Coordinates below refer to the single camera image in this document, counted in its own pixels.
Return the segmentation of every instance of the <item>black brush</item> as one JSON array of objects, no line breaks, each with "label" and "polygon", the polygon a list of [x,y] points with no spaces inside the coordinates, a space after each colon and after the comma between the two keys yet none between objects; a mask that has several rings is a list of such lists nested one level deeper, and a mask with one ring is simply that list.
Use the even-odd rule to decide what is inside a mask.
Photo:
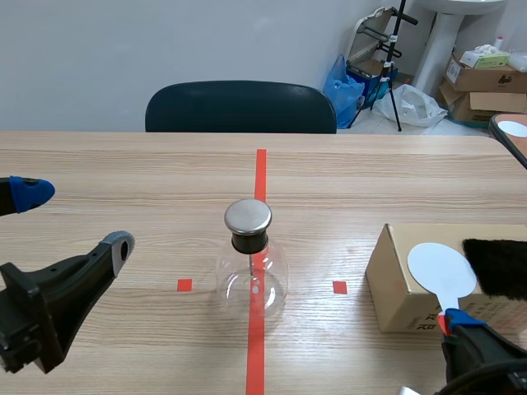
[{"label": "black brush", "polygon": [[467,239],[463,250],[485,294],[527,300],[527,242]]}]

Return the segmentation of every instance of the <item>blue gripper tip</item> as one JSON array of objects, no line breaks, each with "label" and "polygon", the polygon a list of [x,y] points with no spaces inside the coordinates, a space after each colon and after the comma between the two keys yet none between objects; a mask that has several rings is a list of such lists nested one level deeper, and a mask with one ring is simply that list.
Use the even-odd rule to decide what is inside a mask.
[{"label": "blue gripper tip", "polygon": [[11,197],[19,214],[46,203],[54,194],[55,187],[45,179],[9,177]]}]

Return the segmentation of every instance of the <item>silver lid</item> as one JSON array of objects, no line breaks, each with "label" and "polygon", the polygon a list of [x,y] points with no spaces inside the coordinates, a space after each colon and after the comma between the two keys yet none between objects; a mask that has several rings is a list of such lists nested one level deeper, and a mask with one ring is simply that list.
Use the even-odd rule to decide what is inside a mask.
[{"label": "silver lid", "polygon": [[225,211],[225,225],[235,235],[251,236],[262,233],[271,225],[271,208],[256,199],[242,199]]}]

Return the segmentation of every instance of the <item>black stand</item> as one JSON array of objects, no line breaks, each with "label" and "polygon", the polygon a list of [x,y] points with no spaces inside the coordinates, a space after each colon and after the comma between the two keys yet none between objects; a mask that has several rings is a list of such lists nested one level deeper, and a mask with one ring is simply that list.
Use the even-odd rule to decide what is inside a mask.
[{"label": "black stand", "polygon": [[[371,102],[370,110],[373,110],[373,104],[377,100],[377,96],[379,95],[380,86],[383,82],[388,82],[388,90],[389,95],[392,98],[392,105],[394,106],[394,113],[395,113],[395,119],[397,120],[397,127],[399,128],[399,131],[402,132],[403,129],[401,128],[401,122],[399,122],[399,114],[397,114],[397,107],[395,106],[395,99],[394,99],[394,83],[393,83],[393,76],[394,76],[394,62],[392,59],[394,58],[394,51],[395,51],[395,43],[397,42],[397,35],[399,34],[399,27],[401,26],[401,20],[405,20],[412,25],[416,25],[417,21],[413,19],[410,16],[404,15],[404,6],[406,5],[406,0],[401,0],[401,5],[399,6],[399,10],[394,10],[394,13],[397,16],[397,21],[395,22],[395,28],[394,33],[389,37],[389,48],[388,48],[388,56],[386,57],[385,65],[382,67],[382,72],[380,74],[379,82],[377,83],[377,87],[375,88],[375,97],[373,101]],[[367,103],[370,100],[370,97],[367,97],[364,102]],[[355,114],[355,118],[353,118],[353,121],[349,124],[348,128],[350,128],[359,114],[362,110],[364,110],[365,106],[362,105],[361,108],[357,111]]]}]

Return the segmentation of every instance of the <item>glass jar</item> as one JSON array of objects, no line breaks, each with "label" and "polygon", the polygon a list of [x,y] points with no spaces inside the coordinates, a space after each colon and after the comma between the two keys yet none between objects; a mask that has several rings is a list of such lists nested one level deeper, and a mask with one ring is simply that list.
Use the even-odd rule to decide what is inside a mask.
[{"label": "glass jar", "polygon": [[267,235],[272,218],[270,207],[256,199],[239,200],[226,210],[232,237],[217,260],[216,277],[218,297],[230,314],[282,311],[289,272],[282,247]]}]

